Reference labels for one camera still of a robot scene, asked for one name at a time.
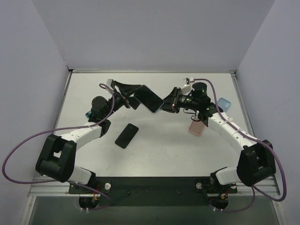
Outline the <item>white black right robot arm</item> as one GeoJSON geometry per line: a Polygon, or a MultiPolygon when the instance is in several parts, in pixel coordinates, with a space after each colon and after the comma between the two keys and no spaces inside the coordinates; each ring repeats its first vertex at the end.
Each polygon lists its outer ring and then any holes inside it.
{"type": "Polygon", "coordinates": [[[211,174],[217,184],[224,186],[241,182],[251,187],[276,173],[272,145],[260,141],[233,123],[223,110],[207,95],[207,85],[193,84],[191,91],[183,94],[181,88],[173,88],[164,98],[163,111],[179,113],[180,109],[192,110],[199,121],[216,131],[239,155],[236,167],[225,167],[211,174]]]}

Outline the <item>light blue phone case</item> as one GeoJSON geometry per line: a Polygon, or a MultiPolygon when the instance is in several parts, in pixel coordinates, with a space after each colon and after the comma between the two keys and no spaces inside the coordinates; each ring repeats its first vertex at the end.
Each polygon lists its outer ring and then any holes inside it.
{"type": "Polygon", "coordinates": [[[218,101],[217,101],[217,104],[218,106],[226,113],[229,108],[231,107],[231,102],[228,101],[227,99],[225,98],[220,98],[218,101]]]}

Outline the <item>black smartphone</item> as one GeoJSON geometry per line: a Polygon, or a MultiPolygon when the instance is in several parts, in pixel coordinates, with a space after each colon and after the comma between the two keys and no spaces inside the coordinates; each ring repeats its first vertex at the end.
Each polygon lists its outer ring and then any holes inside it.
{"type": "Polygon", "coordinates": [[[134,136],[139,131],[139,128],[131,123],[128,123],[126,127],[123,129],[121,134],[115,140],[115,144],[122,149],[125,149],[129,143],[132,141],[134,136]]]}

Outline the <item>teal smartphone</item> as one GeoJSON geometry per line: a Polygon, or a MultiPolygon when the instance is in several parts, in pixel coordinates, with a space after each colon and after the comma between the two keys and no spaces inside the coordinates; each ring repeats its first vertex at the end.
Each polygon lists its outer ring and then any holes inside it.
{"type": "Polygon", "coordinates": [[[88,111],[86,114],[85,114],[86,118],[89,120],[90,119],[90,116],[91,116],[91,111],[88,111]]]}

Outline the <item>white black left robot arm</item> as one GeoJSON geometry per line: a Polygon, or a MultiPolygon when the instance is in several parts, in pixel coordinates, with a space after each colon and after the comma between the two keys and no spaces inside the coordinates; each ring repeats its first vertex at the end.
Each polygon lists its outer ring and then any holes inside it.
{"type": "Polygon", "coordinates": [[[112,95],[110,99],[103,96],[93,98],[88,121],[82,128],[73,128],[63,135],[49,135],[42,147],[35,169],[41,175],[46,175],[60,182],[79,183],[79,187],[86,193],[96,188],[94,172],[75,165],[77,150],[87,143],[104,136],[111,122],[108,117],[121,107],[136,109],[139,106],[133,94],[140,89],[140,85],[123,84],[108,80],[107,84],[100,84],[112,95]]]}

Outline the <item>phone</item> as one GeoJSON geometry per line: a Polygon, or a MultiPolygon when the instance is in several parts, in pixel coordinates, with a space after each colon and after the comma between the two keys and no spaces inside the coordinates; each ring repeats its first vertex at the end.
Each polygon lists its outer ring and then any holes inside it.
{"type": "Polygon", "coordinates": [[[143,104],[151,113],[157,113],[161,110],[164,100],[160,98],[146,85],[142,85],[135,93],[134,97],[143,104]]]}
{"type": "Polygon", "coordinates": [[[188,132],[195,136],[201,136],[205,127],[206,126],[201,121],[192,121],[188,128],[188,132]]]}

